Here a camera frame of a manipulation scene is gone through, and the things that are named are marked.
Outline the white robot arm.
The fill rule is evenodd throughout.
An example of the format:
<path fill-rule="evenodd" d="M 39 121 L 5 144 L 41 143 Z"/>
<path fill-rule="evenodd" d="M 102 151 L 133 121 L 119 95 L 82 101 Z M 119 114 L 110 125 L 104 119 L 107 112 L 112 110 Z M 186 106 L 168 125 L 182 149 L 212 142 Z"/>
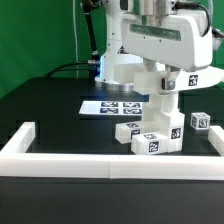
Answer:
<path fill-rule="evenodd" d="M 189 0 L 82 0 L 87 23 L 104 7 L 106 52 L 100 77 L 106 83 L 132 83 L 141 94 L 206 88 L 224 82 L 224 70 L 211 65 L 214 29 L 206 7 Z"/>

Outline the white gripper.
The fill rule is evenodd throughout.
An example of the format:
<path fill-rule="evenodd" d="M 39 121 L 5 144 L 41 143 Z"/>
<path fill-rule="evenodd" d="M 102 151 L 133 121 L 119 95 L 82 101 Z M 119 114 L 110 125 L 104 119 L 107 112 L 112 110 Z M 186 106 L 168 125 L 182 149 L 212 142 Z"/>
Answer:
<path fill-rule="evenodd" d="M 126 52 L 144 58 L 147 72 L 157 70 L 156 62 L 166 64 L 162 89 L 174 90 L 180 69 L 197 71 L 211 64 L 212 34 L 203 35 L 206 27 L 205 13 L 168 15 L 160 26 L 143 25 L 139 16 L 126 14 L 121 20 L 122 44 Z"/>

